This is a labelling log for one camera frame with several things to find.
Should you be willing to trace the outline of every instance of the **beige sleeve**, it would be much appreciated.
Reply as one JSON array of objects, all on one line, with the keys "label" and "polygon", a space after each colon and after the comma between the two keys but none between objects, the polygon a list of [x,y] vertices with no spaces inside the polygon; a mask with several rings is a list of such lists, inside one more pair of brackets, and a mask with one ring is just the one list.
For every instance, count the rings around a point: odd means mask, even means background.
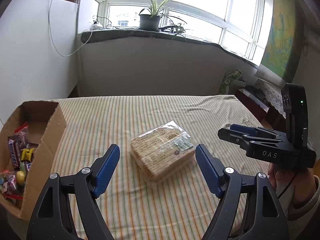
[{"label": "beige sleeve", "polygon": [[309,223],[313,214],[320,204],[320,180],[315,176],[317,191],[310,201],[301,208],[294,208],[291,204],[287,213],[287,223],[290,234],[290,240],[294,240],[303,231]]}]

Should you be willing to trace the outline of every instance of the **yellow egg-shaped candy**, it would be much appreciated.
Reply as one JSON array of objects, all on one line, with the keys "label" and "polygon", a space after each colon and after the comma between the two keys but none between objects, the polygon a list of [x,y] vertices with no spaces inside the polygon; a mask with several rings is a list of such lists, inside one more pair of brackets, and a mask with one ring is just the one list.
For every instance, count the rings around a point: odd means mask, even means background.
[{"label": "yellow egg-shaped candy", "polygon": [[23,186],[26,181],[26,176],[23,171],[18,171],[16,174],[17,182],[19,185]]}]

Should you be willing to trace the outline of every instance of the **striped tablecloth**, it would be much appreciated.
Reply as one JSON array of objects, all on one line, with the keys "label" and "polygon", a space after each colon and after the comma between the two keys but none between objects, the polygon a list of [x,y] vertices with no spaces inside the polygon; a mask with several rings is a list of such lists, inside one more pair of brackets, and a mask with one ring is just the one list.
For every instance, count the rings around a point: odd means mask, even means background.
[{"label": "striped tablecloth", "polygon": [[[105,194],[97,200],[115,239],[201,239],[218,199],[206,185],[195,159],[159,184],[147,187],[130,155],[129,140],[143,131],[174,120],[213,156],[238,172],[267,172],[268,164],[245,156],[237,145],[219,140],[218,129],[231,124],[259,126],[234,97],[116,96],[58,100],[67,128],[52,172],[77,173],[103,156],[110,144],[120,147],[120,160]],[[75,197],[70,200],[78,236],[86,239]],[[245,195],[240,198],[234,228],[239,227]]]}]

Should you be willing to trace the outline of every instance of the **package of bread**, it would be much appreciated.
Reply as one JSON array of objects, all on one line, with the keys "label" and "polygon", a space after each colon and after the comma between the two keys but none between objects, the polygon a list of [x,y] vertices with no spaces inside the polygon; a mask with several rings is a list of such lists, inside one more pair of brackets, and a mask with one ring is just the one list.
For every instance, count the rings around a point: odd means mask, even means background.
[{"label": "package of bread", "polygon": [[130,146],[145,180],[153,183],[180,169],[196,150],[190,135],[174,121],[131,139]]}]

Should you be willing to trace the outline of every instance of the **hand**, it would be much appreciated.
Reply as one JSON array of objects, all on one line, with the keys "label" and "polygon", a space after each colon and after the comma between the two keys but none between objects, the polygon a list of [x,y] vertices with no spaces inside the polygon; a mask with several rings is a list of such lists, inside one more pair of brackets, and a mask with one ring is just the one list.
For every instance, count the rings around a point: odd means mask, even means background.
[{"label": "hand", "polygon": [[[276,181],[289,183],[294,175],[294,172],[291,170],[279,170],[275,174],[274,164],[270,163],[268,175],[272,187],[274,190],[276,190]],[[313,169],[305,169],[300,171],[293,180],[292,184],[294,185],[292,204],[294,206],[306,204],[316,193],[316,182],[313,176]]]}]

